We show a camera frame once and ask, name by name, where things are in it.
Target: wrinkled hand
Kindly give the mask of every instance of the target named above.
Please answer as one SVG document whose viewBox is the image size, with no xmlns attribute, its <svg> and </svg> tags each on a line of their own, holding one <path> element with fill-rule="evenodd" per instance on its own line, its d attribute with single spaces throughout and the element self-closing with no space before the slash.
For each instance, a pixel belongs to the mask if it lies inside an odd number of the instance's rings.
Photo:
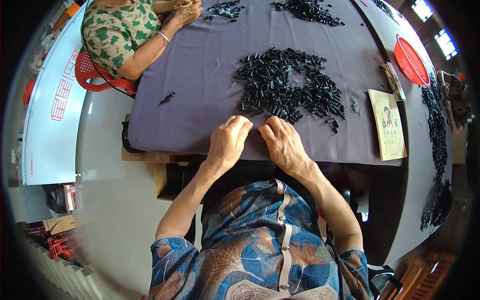
<svg viewBox="0 0 480 300">
<path fill-rule="evenodd" d="M 182 8 L 184 5 L 190 5 L 193 2 L 191 0 L 173 0 L 170 2 L 172 5 L 172 11 L 176 12 L 180 8 Z"/>
<path fill-rule="evenodd" d="M 448 99 L 448 97 L 445 97 L 445 98 L 444 98 L 443 103 L 444 103 L 445 109 L 446 109 L 448 112 L 452 111 L 452 103 L 450 102 L 450 100 Z"/>
<path fill-rule="evenodd" d="M 201 0 L 189 1 L 190 3 L 184 4 L 175 13 L 174 19 L 177 19 L 181 26 L 195 22 L 198 17 L 202 14 L 204 8 L 200 6 L 202 4 Z"/>
<path fill-rule="evenodd" d="M 246 117 L 231 116 L 215 129 L 210 136 L 210 150 L 203 162 L 204 167 L 218 177 L 230 170 L 240 158 L 252 126 Z"/>
<path fill-rule="evenodd" d="M 308 172 L 312 160 L 307 156 L 300 136 L 292 124 L 272 116 L 258 127 L 267 143 L 270 158 L 285 173 L 298 179 Z"/>
</svg>

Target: book cover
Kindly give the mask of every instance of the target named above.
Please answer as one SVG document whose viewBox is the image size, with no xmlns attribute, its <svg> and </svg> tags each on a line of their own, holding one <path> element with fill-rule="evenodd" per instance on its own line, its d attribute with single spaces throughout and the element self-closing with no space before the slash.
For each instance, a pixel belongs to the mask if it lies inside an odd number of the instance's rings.
<svg viewBox="0 0 480 300">
<path fill-rule="evenodd" d="M 390 160 L 407 157 L 403 138 L 402 122 L 393 94 L 368 90 L 377 124 L 380 159 Z"/>
</svg>

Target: blue patterned blouse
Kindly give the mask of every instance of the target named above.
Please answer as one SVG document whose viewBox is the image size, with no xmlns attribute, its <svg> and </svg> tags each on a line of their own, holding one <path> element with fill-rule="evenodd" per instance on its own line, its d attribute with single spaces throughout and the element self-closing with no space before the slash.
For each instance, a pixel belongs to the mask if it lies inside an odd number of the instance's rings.
<svg viewBox="0 0 480 300">
<path fill-rule="evenodd" d="M 230 192 L 202 220 L 200 252 L 187 240 L 153 243 L 149 297 L 166 299 L 338 299 L 338 267 L 311 209 L 279 180 Z M 372 299 L 365 254 L 340 255 L 344 299 Z"/>
</svg>

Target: person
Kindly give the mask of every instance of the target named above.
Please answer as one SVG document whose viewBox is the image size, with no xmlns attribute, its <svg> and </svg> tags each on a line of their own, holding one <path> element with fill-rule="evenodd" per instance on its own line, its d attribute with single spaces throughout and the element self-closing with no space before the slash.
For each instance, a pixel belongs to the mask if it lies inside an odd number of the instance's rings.
<svg viewBox="0 0 480 300">
<path fill-rule="evenodd" d="M 444 95 L 443 103 L 447 111 L 450 130 L 453 134 L 457 134 L 465 127 L 467 119 L 471 117 L 468 85 L 463 84 L 455 75 L 442 70 L 437 72 L 437 78 Z"/>
<path fill-rule="evenodd" d="M 386 106 L 384 107 L 384 113 L 387 117 L 387 127 L 390 127 L 390 125 L 393 127 L 392 118 L 390 117 L 390 109 Z"/>
<path fill-rule="evenodd" d="M 113 78 L 137 80 L 165 50 L 174 34 L 197 20 L 200 0 L 94 0 L 83 35 L 92 58 Z M 174 12 L 162 24 L 157 15 Z"/>
<path fill-rule="evenodd" d="M 200 252 L 184 238 L 204 195 L 239 160 L 252 127 L 232 116 L 213 131 L 207 158 L 158 224 L 149 298 L 336 300 L 340 268 L 342 299 L 372 299 L 357 219 L 306 155 L 293 126 L 276 116 L 258 131 L 272 161 L 321 209 L 339 265 L 320 237 L 315 208 L 277 178 L 240 186 L 211 207 L 202 218 Z"/>
</svg>

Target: silver bracelet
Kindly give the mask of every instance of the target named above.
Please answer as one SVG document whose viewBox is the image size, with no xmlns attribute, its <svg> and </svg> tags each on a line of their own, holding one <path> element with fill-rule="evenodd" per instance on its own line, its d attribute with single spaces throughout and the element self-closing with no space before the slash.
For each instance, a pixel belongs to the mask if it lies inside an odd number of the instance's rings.
<svg viewBox="0 0 480 300">
<path fill-rule="evenodd" d="M 165 36 L 165 34 L 161 33 L 160 31 L 158 32 L 159 35 L 161 35 L 165 40 L 167 40 L 167 43 L 170 42 L 170 40 Z"/>
</svg>

